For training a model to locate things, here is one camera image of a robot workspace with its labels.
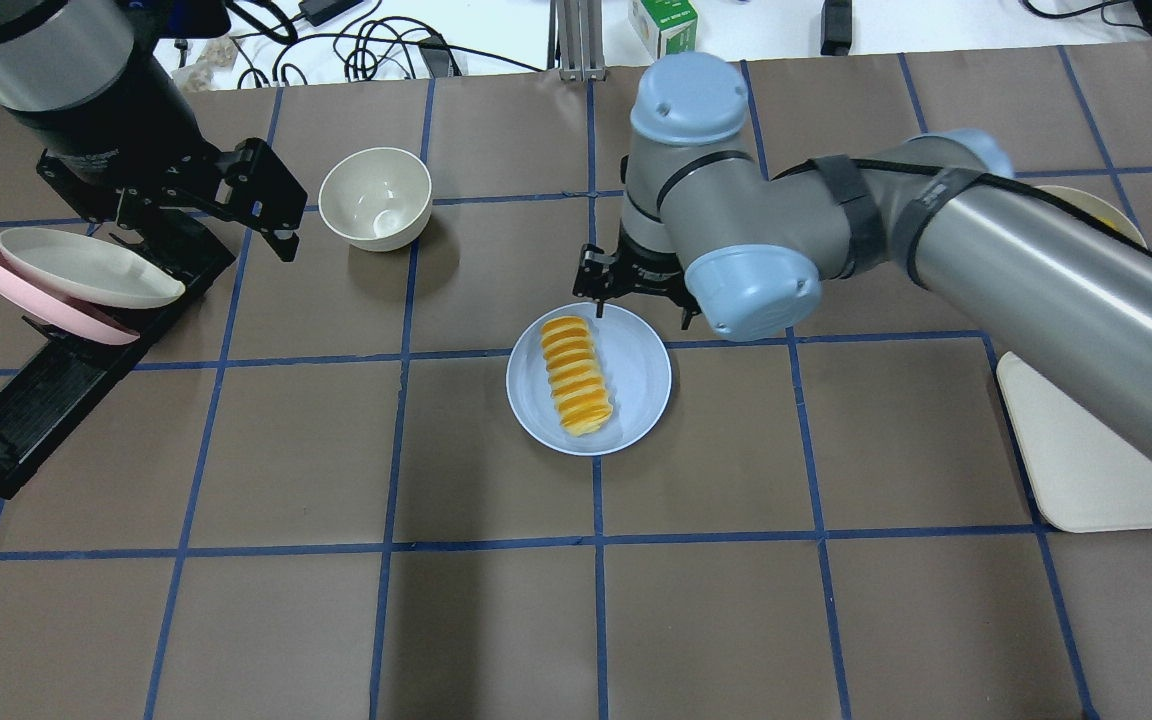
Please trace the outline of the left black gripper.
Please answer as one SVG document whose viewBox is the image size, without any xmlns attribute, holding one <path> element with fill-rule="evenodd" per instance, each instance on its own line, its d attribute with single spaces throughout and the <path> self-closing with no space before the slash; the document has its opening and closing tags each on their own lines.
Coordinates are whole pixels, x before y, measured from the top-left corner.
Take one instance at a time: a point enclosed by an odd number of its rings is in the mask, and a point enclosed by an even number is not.
<svg viewBox="0 0 1152 720">
<path fill-rule="evenodd" d="M 229 151 L 200 135 L 194 111 L 147 50 L 132 50 L 108 88 L 71 108 L 12 111 L 47 151 L 37 170 L 109 238 L 150 263 L 170 259 L 165 209 L 200 210 L 260 234 L 291 263 L 308 195 L 270 143 Z"/>
</svg>

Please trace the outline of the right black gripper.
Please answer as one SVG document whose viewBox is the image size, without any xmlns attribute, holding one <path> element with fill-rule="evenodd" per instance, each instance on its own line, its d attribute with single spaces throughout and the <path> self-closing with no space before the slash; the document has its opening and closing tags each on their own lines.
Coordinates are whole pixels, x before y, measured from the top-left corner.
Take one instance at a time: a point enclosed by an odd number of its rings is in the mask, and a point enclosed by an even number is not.
<svg viewBox="0 0 1152 720">
<path fill-rule="evenodd" d="M 594 243 L 581 247 L 575 295 L 594 302 L 594 318 L 602 319 L 609 300 L 630 293 L 675 300 L 681 311 L 681 331 L 689 329 L 692 319 L 702 314 L 698 301 L 685 288 L 677 253 L 649 249 L 626 225 L 620 225 L 614 252 L 604 252 Z"/>
</svg>

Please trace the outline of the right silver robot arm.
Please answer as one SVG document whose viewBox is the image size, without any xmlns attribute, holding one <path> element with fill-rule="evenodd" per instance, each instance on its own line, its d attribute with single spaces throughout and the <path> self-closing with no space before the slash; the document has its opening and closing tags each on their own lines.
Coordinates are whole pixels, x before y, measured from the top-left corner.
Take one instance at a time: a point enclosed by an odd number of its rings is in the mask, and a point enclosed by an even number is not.
<svg viewBox="0 0 1152 720">
<path fill-rule="evenodd" d="M 576 296 L 666 297 L 685 323 L 753 342 L 813 314 L 824 283 L 890 263 L 1152 461 L 1152 251 L 1011 179 L 979 129 L 765 179 L 741 138 L 749 101 L 742 74 L 705 53 L 644 70 L 617 245 L 582 247 Z"/>
</svg>

